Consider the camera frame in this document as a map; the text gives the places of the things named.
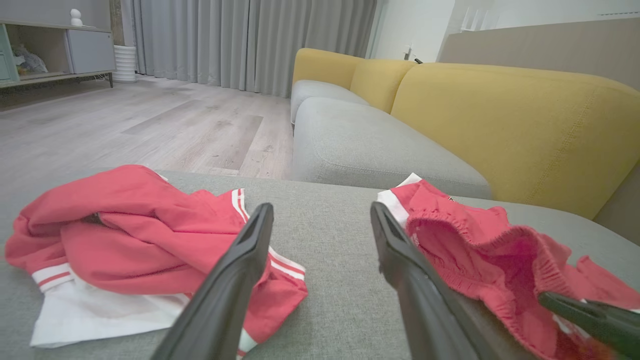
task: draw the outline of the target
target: gray cabinet door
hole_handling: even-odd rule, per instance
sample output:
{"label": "gray cabinet door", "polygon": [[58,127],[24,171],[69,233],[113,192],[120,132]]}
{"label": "gray cabinet door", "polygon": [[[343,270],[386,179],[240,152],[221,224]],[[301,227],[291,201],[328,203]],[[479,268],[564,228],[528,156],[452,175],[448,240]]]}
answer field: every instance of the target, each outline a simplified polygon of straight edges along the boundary
{"label": "gray cabinet door", "polygon": [[111,33],[67,30],[67,41],[74,74],[116,69]]}

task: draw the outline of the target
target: curtain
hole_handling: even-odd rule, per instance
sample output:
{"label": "curtain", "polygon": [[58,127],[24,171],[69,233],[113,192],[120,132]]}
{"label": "curtain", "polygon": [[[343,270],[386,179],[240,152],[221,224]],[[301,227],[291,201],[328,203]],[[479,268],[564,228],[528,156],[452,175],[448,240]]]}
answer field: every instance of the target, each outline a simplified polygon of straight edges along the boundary
{"label": "curtain", "polygon": [[298,49],[364,57],[375,0],[134,0],[138,72],[288,97]]}

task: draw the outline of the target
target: floor plank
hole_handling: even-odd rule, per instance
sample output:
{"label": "floor plank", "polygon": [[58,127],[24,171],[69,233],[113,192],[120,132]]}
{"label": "floor plank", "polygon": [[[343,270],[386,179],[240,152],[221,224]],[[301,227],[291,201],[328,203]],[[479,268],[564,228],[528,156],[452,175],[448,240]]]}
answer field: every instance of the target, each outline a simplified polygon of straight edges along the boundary
{"label": "floor plank", "polygon": [[140,76],[0,93],[0,195],[78,168],[141,164],[285,179],[289,100]]}

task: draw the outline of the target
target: white ribbed pot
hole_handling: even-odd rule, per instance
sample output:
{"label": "white ribbed pot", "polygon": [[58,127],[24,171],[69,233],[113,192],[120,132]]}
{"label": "white ribbed pot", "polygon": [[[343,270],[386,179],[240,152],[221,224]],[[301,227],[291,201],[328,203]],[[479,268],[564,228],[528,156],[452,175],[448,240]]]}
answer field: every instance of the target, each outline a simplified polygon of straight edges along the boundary
{"label": "white ribbed pot", "polygon": [[136,79],[136,47],[114,45],[116,53],[116,70],[113,81],[116,83],[135,83]]}

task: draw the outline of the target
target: white wall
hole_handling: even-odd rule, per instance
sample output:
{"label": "white wall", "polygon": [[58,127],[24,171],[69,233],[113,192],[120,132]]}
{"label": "white wall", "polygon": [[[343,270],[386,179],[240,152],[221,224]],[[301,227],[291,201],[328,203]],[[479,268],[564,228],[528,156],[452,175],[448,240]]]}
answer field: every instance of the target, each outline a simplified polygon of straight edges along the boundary
{"label": "white wall", "polygon": [[379,0],[383,10],[372,57],[403,59],[406,46],[413,43],[413,55],[423,62],[436,61],[454,2]]}
{"label": "white wall", "polygon": [[0,0],[0,18],[69,25],[78,9],[84,25],[111,29],[109,0]]}
{"label": "white wall", "polygon": [[495,0],[496,28],[640,17],[598,16],[600,13],[640,12],[640,0]]}

